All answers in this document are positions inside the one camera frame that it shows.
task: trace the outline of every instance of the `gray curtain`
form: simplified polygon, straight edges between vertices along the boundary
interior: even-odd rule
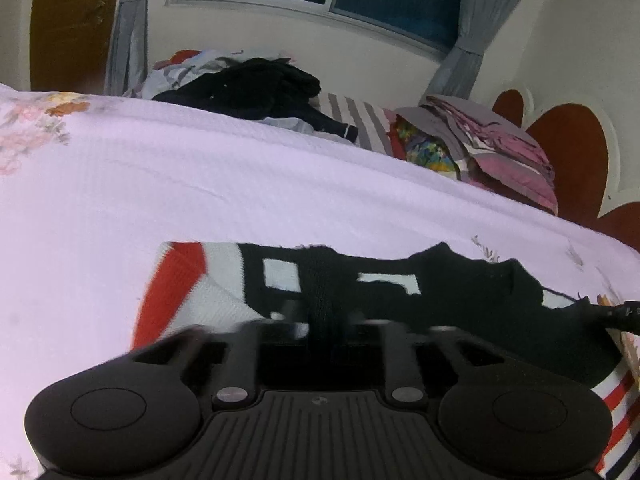
[[[458,40],[434,74],[427,94],[467,99],[482,56],[520,0],[461,0]]]
[[[104,81],[107,95],[122,95],[146,77],[146,1],[118,2]]]

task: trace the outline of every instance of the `red stripe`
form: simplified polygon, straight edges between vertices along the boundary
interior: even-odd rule
[[[629,409],[626,410],[625,416],[620,420],[616,427],[613,428],[609,443],[602,454],[603,457],[611,451],[611,449],[616,446],[620,440],[622,440],[622,437],[624,437],[625,433],[629,431],[629,428],[631,428],[631,425],[634,423],[636,418],[638,418],[638,415],[640,415],[640,397],[638,397]],[[602,459],[600,459],[600,462],[598,463],[598,467],[600,469],[602,469],[601,462]]]
[[[616,408],[616,406],[620,404],[620,401],[634,384],[634,377],[629,370],[627,371],[625,376],[622,377],[622,380],[620,381],[618,386],[616,386],[613,391],[604,399],[604,402],[609,408],[609,411],[612,412]]]
[[[158,266],[140,307],[132,347],[157,340],[176,311],[206,272],[204,250],[199,243],[172,243]]]

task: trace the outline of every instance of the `wall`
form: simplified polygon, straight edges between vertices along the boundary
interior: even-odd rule
[[[545,0],[521,0],[484,54],[471,100],[491,107],[518,73]]]
[[[0,83],[30,89],[29,30],[32,0],[0,0]]]
[[[149,0],[149,60],[185,48],[267,48],[293,55],[323,89],[389,108],[414,105],[440,59],[336,23],[219,7],[165,6]],[[513,79],[544,0],[522,0],[486,54],[472,97],[488,102]]]
[[[640,192],[640,0],[546,0],[516,81],[536,108],[571,94],[601,103],[620,145],[620,189]]]

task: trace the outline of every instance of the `black clothing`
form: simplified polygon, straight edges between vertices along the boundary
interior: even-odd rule
[[[320,321],[324,335],[339,333],[339,324],[357,315],[399,321],[415,333],[453,325],[589,387],[620,362],[606,330],[585,322],[586,300],[566,308],[543,306],[543,287],[516,260],[469,260],[444,243],[405,260],[343,256],[325,247],[239,247],[244,299],[267,318],[284,312],[287,301],[302,300],[307,319]],[[265,258],[295,263],[300,292],[266,286]],[[415,276],[419,293],[409,294],[398,283],[359,281],[363,273]]]
[[[154,101],[199,108],[239,119],[297,117],[319,131],[355,142],[358,129],[320,113],[309,99],[320,82],[285,59],[250,59],[220,72],[203,74],[177,90],[156,95]]]

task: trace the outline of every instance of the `red and white striped fabric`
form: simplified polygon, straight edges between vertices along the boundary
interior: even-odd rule
[[[191,324],[229,332],[239,323],[261,318],[244,303],[242,256],[236,244],[167,243],[159,251],[132,346],[146,346]],[[640,465],[640,390],[626,361],[593,391],[605,401],[613,421],[596,471],[607,480],[628,480]]]

